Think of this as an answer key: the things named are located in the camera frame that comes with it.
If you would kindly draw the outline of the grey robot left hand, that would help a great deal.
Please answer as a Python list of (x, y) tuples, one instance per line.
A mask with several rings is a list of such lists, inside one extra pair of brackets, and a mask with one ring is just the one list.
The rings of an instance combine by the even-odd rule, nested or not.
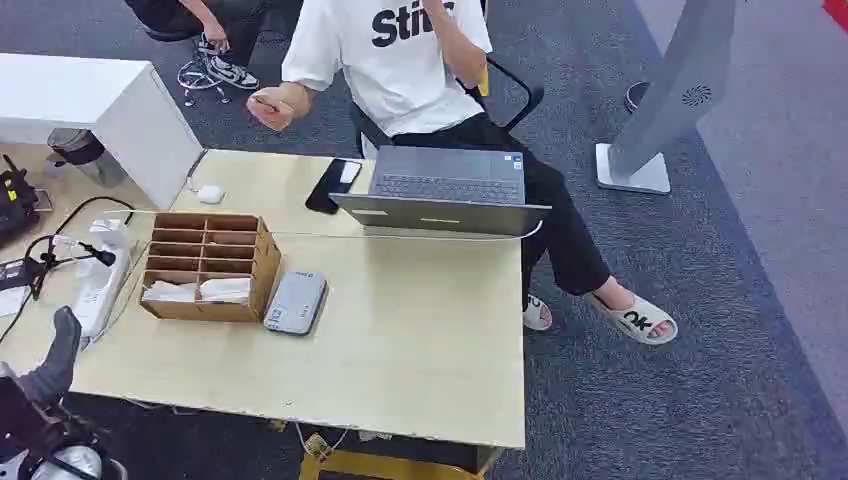
[(54, 336), (41, 363), (18, 374), (1, 364), (1, 462), (24, 451), (37, 456), (70, 446), (103, 453), (98, 434), (61, 405), (69, 392), (82, 328), (70, 307), (53, 314)]

